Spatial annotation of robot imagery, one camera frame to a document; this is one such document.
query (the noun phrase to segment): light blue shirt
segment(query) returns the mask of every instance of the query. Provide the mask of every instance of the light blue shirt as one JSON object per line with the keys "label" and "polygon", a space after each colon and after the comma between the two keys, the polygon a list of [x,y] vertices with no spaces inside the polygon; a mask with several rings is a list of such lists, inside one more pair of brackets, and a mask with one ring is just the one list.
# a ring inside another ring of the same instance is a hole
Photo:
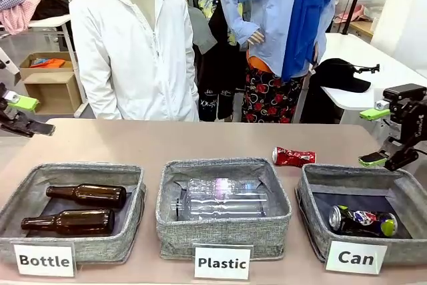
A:
{"label": "light blue shirt", "polygon": [[[282,75],[283,61],[288,38],[289,24],[294,0],[252,0],[251,21],[244,21],[238,12],[238,3],[251,0],[221,0],[224,15],[230,29],[236,35],[240,44],[244,44],[257,30],[265,36],[261,45],[250,46],[250,56],[260,58],[277,75]],[[320,15],[316,41],[319,47],[319,57],[326,50],[325,31],[335,12],[335,0],[326,6]],[[307,74],[308,62],[301,73],[293,77]]]}

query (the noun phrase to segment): crushed red can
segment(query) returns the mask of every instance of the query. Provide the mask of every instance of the crushed red can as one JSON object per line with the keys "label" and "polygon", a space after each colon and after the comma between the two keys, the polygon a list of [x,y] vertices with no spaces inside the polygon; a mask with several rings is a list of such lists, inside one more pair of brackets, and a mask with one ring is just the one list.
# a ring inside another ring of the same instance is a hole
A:
{"label": "crushed red can", "polygon": [[315,152],[298,152],[276,147],[273,150],[273,162],[277,166],[295,166],[301,168],[305,164],[316,162]]}

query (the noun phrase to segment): brown glass bottle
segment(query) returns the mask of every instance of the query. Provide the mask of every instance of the brown glass bottle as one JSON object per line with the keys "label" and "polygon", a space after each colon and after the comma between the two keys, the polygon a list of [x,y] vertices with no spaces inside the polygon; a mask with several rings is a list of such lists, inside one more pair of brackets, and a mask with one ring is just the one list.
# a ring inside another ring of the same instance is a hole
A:
{"label": "brown glass bottle", "polygon": [[64,210],[57,215],[24,218],[23,230],[47,230],[61,235],[110,235],[114,229],[113,210]]}
{"label": "brown glass bottle", "polygon": [[121,186],[81,184],[69,187],[48,187],[46,196],[73,200],[81,205],[100,208],[123,208],[126,189]]}

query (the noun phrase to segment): baseball cap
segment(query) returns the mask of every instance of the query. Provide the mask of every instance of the baseball cap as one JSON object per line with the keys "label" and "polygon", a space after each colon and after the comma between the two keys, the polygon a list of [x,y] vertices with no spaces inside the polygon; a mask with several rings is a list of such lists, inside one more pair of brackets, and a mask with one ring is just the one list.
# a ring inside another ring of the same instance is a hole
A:
{"label": "baseball cap", "polygon": [[352,93],[364,93],[371,83],[354,77],[358,70],[340,58],[331,58],[322,62],[315,69],[315,74],[310,78],[310,84],[316,82],[319,86],[336,88]]}

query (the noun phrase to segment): white hooded jacket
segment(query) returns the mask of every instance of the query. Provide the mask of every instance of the white hooded jacket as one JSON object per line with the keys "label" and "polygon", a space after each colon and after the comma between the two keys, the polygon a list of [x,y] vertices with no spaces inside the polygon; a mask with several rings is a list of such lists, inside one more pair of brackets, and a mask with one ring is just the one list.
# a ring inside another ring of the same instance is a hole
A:
{"label": "white hooded jacket", "polygon": [[98,118],[197,121],[185,0],[155,0],[155,30],[130,0],[73,0],[80,79]]}

